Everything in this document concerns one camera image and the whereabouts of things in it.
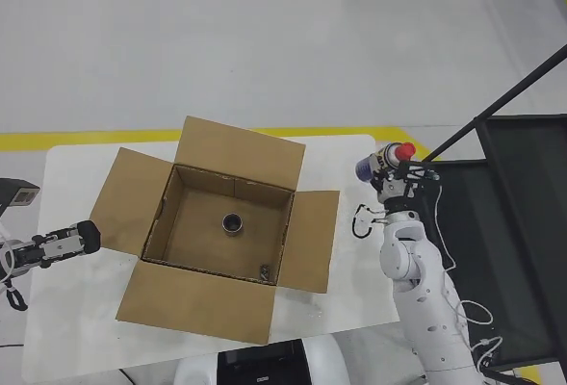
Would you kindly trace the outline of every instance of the black metal frame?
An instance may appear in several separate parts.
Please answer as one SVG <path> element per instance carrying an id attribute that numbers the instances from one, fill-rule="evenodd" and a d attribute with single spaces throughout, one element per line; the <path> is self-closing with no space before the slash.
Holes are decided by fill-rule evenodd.
<path id="1" fill-rule="evenodd" d="M 521 247 L 520 259 L 522 265 L 528 271 L 528 280 L 533 290 L 533 296 L 539 306 L 540 313 L 544 318 L 544 323 L 550 334 L 550 338 L 553 343 L 557 358 L 561 363 L 563 372 L 567 379 L 567 341 L 562 341 L 557 333 L 559 327 L 561 328 L 561 331 L 563 330 L 563 318 L 560 319 L 561 325 L 559 326 L 555 321 L 555 314 L 552 312 L 552 310 L 554 310 L 554 303 L 552 305 L 551 303 L 549 303 L 550 301 L 548 300 L 548 297 L 550 294 L 546 292 L 547 286 L 543 284 L 543 282 L 541 281 L 541 274 L 538 273 L 538 267 L 536 265 L 537 259 L 534 259 L 537 257 L 537 255 L 534 254 L 533 247 L 531 247 L 533 244 L 531 243 L 531 239 L 529 238 L 528 233 L 526 233 L 527 230 L 524 227 L 524 221 L 522 220 L 520 213 L 517 211 L 516 204 L 514 203 L 516 202 L 516 199 L 513 196 L 512 187 L 508 185 L 508 183 L 511 182 L 511 174 L 509 176 L 508 182 L 508 177 L 503 166 L 503 158 L 499 158 L 496 145 L 493 143 L 491 134 L 489 134 L 489 125 L 495 124 L 495 121 L 500 119 L 499 116 L 493 116 L 494 113 L 500 110 L 503 106 L 509 103 L 524 90 L 528 89 L 531 85 L 533 85 L 536 81 L 546 75 L 549 71 L 563 62 L 565 59 L 567 59 L 567 44 L 565 44 L 561 49 L 554 53 L 547 61 L 539 65 L 520 83 L 506 92 L 497 101 L 495 101 L 495 103 L 493 103 L 486 110 L 474 117 L 472 121 L 467 123 L 452 137 L 439 145 L 434 151 L 432 151 L 426 158 L 423 159 L 423 162 L 434 161 L 445 150 L 457 143 L 460 139 L 462 139 L 474 129 L 476 130 L 478 138 L 484 150 L 486 161 L 488 162 L 490 171 L 492 172 L 499 199 L 503 204 L 504 211 L 507 212 L 506 214 L 508 221 L 511 221 L 511 223 L 513 223 L 513 226 L 511 226 L 511 233 L 514 237 L 516 237 L 517 240 L 519 240 L 518 244 Z M 567 114 L 505 116 L 503 119 L 509 120 L 511 122 L 513 119 L 517 118 L 525 121 L 530 121 L 533 119 L 536 121 L 547 122 L 548 120 L 544 119 L 556 119 L 561 122 L 567 122 Z"/>
<path id="2" fill-rule="evenodd" d="M 477 125 L 486 120 L 488 117 L 492 116 L 498 110 L 503 108 L 507 103 L 511 102 L 516 96 L 520 95 L 524 90 L 528 89 L 533 83 L 537 82 L 542 78 L 542 76 L 549 73 L 553 68 L 558 66 L 561 62 L 567 59 L 567 44 L 565 44 L 561 49 L 556 51 L 547 61 L 535 68 L 527 77 L 521 80 L 516 86 L 512 87 L 508 92 L 504 93 L 502 97 L 497 99 L 495 103 L 491 104 L 486 110 L 479 113 L 476 117 L 472 119 L 469 123 L 465 124 L 463 128 L 458 130 L 456 134 L 452 135 L 447 141 L 444 141 L 439 147 L 435 148 L 423 162 L 430 162 L 437 158 L 448 149 L 450 146 L 455 144 L 465 135 L 469 134 Z"/>

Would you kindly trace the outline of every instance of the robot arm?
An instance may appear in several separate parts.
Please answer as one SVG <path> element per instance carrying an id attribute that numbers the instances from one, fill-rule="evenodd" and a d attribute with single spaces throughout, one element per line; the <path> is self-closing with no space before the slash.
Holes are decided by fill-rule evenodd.
<path id="1" fill-rule="evenodd" d="M 482 384 L 469 349 L 458 293 L 439 249 L 425 235 L 418 214 L 386 216 L 380 263 L 394 281 L 394 300 L 405 337 L 420 358 L 429 384 Z"/>
<path id="2" fill-rule="evenodd" d="M 39 187 L 18 179 L 0 178 L 0 218 L 8 207 L 27 206 L 33 202 Z M 7 298 L 15 310 L 28 308 L 22 295 L 13 286 L 12 278 L 30 269 L 49 268 L 53 262 L 84 254 L 100 247 L 100 234 L 89 220 L 76 223 L 45 236 L 36 235 L 29 242 L 9 239 L 0 222 L 0 284 L 7 288 Z"/>
<path id="3" fill-rule="evenodd" d="M 403 332 L 420 358 L 428 383 L 481 385 L 484 376 L 474 365 L 458 293 L 439 249 L 426 237 L 418 213 L 409 209 L 413 180 L 408 174 L 412 179 L 438 179 L 431 172 L 418 175 L 409 170 L 406 162 L 413 155 L 411 149 L 411 143 L 391 143 L 356 167 L 358 178 L 377 191 L 386 213 L 379 221 L 384 225 L 381 268 L 394 281 Z"/>

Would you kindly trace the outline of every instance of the black base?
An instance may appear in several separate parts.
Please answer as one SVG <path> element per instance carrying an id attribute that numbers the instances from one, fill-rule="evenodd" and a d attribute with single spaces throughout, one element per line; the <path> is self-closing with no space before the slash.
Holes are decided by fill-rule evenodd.
<path id="1" fill-rule="evenodd" d="M 219 385 L 311 385 L 301 340 L 219 353 Z"/>

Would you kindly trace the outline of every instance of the floor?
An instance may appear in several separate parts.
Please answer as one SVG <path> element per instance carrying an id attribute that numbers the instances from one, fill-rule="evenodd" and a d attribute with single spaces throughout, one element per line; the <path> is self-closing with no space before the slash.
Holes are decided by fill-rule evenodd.
<path id="1" fill-rule="evenodd" d="M 566 41 L 560 0 L 0 2 L 0 134 L 174 128 L 194 115 L 400 126 L 435 146 Z M 567 62 L 502 111 L 562 112 Z M 44 151 L 0 152 L 0 177 L 37 184 L 44 163 Z M 35 234 L 38 204 L 7 212 L 13 236 Z M 29 279 L 15 281 L 25 295 Z M 20 343 L 24 325 L 1 301 L 0 344 Z M 336 338 L 353 384 L 421 371 L 396 325 Z M 20 366 L 20 348 L 0 350 L 0 384 L 22 383 Z M 128 372 L 169 384 L 174 368 Z M 49 384 L 125 383 L 113 371 Z"/>

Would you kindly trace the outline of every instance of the cardboard box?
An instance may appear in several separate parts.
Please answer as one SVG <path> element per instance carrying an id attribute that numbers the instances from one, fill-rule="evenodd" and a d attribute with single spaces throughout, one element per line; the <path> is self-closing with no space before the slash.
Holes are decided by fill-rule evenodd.
<path id="1" fill-rule="evenodd" d="M 140 257 L 116 319 L 267 344 L 276 286 L 328 287 L 339 192 L 296 192 L 303 156 L 191 116 L 174 163 L 120 148 L 90 215 L 103 247 Z"/>

